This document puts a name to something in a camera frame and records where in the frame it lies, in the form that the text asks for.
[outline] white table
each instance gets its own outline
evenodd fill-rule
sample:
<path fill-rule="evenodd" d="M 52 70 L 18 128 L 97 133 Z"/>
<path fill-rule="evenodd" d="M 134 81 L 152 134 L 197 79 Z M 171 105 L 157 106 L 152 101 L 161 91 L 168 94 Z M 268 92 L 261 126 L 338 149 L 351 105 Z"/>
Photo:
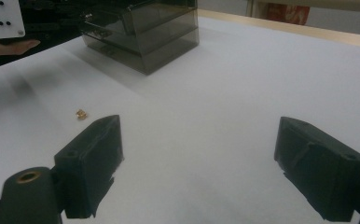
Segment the white table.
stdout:
<path fill-rule="evenodd" d="M 360 152 L 360 47 L 205 17 L 200 36 L 148 77 L 80 38 L 0 67 L 0 192 L 119 114 L 113 188 L 95 219 L 64 223 L 325 223 L 273 160 L 276 134 L 303 119 Z"/>

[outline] hole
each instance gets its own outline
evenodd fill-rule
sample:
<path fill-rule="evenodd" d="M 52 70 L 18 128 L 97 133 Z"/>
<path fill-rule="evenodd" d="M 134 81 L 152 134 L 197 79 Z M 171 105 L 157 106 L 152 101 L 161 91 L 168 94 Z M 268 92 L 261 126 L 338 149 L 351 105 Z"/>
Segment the hole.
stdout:
<path fill-rule="evenodd" d="M 350 159 L 350 160 L 355 160 L 356 159 L 356 157 L 354 155 L 349 155 L 349 154 L 346 154 L 345 157 Z"/>
<path fill-rule="evenodd" d="M 26 172 L 23 175 L 21 175 L 20 177 L 18 177 L 17 183 L 26 184 L 26 183 L 32 182 L 32 181 L 36 180 L 38 177 L 40 177 L 40 175 L 41 175 L 40 172 L 37 172 L 37 171 Z"/>
<path fill-rule="evenodd" d="M 73 150 L 67 152 L 67 156 L 68 156 L 68 157 L 76 157 L 77 154 L 78 154 L 78 153 L 77 153 L 76 151 L 73 151 Z"/>

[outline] clear plastic box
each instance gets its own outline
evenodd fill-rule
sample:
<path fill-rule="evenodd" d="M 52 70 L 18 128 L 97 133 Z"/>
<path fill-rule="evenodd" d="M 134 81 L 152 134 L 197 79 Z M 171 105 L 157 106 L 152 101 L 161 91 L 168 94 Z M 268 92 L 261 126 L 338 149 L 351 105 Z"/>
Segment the clear plastic box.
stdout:
<path fill-rule="evenodd" d="M 199 44 L 196 0 L 97 6 L 80 26 L 87 46 L 150 74 Z"/>
<path fill-rule="evenodd" d="M 89 35 L 83 35 L 84 41 L 92 49 L 124 63 L 129 67 L 146 75 L 158 70 L 163 65 L 171 62 L 185 52 L 199 44 L 198 29 L 182 35 L 166 45 L 146 54 L 137 54 L 118 46 L 106 44 Z"/>

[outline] small object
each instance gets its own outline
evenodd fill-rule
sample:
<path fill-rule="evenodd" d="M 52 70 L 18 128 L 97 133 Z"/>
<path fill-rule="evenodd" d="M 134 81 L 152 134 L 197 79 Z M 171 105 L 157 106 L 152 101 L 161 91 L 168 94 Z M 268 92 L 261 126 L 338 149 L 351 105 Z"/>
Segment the small object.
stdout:
<path fill-rule="evenodd" d="M 40 176 L 41 173 L 37 171 L 25 172 L 17 178 L 17 184 L 26 184 L 32 182 Z"/>
<path fill-rule="evenodd" d="M 88 117 L 88 114 L 82 109 L 79 109 L 76 112 L 76 115 L 77 115 L 77 118 L 80 119 L 80 120 L 86 119 Z"/>

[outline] hand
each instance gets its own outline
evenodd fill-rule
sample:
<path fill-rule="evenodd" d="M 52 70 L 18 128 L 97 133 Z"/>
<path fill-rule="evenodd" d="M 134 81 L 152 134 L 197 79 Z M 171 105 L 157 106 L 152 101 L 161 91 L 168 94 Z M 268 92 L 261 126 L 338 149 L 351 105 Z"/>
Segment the hand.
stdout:
<path fill-rule="evenodd" d="M 38 40 L 26 40 L 9 45 L 0 44 L 0 55 L 21 55 L 40 44 Z"/>

